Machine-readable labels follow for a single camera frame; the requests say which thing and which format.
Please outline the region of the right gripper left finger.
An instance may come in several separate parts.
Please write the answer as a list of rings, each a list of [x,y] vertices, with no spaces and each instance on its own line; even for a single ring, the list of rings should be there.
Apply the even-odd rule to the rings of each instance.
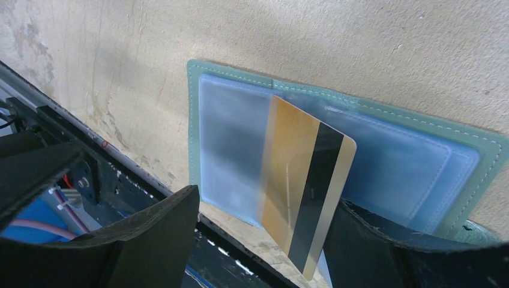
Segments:
[[[180,287],[199,202],[198,187],[189,185],[68,242],[1,239],[1,286]]]

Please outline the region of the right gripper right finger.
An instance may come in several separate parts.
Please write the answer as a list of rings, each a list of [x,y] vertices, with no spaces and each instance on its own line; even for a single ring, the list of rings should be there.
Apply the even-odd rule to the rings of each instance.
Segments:
[[[324,253],[333,287],[508,287],[508,243],[431,236],[343,200]]]

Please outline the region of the teal card holder wallet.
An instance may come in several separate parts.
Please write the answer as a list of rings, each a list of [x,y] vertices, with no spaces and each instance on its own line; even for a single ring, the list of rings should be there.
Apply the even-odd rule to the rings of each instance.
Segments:
[[[343,198],[458,242],[500,241],[468,217],[508,160],[508,139],[333,90],[191,60],[189,178],[204,202],[254,227],[270,99],[282,97],[354,139]]]

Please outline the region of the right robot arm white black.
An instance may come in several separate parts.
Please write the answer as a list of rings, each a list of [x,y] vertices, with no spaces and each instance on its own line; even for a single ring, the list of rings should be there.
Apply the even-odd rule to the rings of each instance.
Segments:
[[[43,146],[31,131],[1,138],[1,228],[83,158],[75,143]],[[2,287],[289,287],[243,252],[214,251],[188,186],[68,242],[1,239]],[[507,287],[508,244],[479,247],[414,232],[341,203],[325,241],[333,287]]]

